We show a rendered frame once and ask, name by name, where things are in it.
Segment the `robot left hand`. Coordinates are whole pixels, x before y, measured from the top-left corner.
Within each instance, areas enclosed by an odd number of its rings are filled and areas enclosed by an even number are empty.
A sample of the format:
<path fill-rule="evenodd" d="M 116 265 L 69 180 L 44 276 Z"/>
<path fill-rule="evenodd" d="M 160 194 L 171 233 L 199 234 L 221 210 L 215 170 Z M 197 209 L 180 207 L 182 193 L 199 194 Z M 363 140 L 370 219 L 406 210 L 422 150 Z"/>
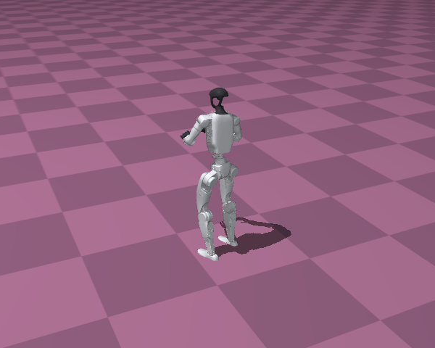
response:
<path fill-rule="evenodd" d="M 187 131 L 187 132 L 183 133 L 182 136 L 181 136 L 181 138 L 182 138 L 182 139 L 185 138 L 187 135 L 190 134 L 190 132 L 191 132 L 191 131 Z"/>

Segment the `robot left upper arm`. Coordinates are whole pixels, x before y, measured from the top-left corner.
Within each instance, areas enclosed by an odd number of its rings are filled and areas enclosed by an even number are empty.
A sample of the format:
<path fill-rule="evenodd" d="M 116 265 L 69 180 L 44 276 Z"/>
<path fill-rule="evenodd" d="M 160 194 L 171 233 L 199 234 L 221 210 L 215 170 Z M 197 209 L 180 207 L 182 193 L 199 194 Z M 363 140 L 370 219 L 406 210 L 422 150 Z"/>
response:
<path fill-rule="evenodd" d="M 196 123 L 194 127 L 191 129 L 191 132 L 188 138 L 184 141 L 189 146 L 193 146 L 196 137 L 200 134 L 203 128 L 206 128 L 211 123 L 212 117 L 210 115 L 200 115 L 196 119 Z"/>

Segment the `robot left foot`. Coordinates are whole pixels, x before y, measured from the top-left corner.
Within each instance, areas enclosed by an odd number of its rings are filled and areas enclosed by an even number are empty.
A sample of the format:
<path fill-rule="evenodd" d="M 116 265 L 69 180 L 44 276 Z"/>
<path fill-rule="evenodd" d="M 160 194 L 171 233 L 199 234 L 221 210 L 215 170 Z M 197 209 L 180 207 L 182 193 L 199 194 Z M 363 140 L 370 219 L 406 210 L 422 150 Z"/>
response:
<path fill-rule="evenodd" d="M 212 252 L 213 255 L 209 255 L 209 254 L 208 254 L 208 251 L 207 251 L 206 249 L 198 249 L 197 252 L 198 252 L 198 254 L 200 254 L 201 256 L 206 257 L 206 258 L 209 258 L 209 259 L 211 259 L 211 260 L 213 260 L 213 261 L 218 261 L 218 260 L 219 260 L 219 257 L 218 257 L 217 254 L 215 254 L 214 252 Z"/>

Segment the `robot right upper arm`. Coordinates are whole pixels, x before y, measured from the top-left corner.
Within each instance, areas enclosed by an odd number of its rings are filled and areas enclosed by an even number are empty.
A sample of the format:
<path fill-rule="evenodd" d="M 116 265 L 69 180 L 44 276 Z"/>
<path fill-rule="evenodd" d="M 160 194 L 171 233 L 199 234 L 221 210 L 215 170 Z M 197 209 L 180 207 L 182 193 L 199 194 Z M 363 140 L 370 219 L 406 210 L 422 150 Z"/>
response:
<path fill-rule="evenodd" d="M 233 115 L 233 114 L 232 114 Z M 241 140 L 241 127 L 240 127 L 240 118 L 233 115 L 234 118 L 234 132 L 233 132 L 233 141 L 238 142 Z"/>

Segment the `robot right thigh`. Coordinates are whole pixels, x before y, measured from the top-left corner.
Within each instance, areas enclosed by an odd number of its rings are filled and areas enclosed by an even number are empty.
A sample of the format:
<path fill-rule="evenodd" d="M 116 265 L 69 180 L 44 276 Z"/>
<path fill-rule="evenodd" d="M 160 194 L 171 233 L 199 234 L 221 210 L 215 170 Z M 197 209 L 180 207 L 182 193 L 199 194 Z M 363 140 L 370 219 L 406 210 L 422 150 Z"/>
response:
<path fill-rule="evenodd" d="M 231 193 L 233 189 L 233 178 L 238 174 L 238 171 L 239 169 L 231 164 L 231 174 L 226 178 L 220 179 L 220 195 L 225 212 L 233 212 L 235 210 L 235 204 L 231 200 Z"/>

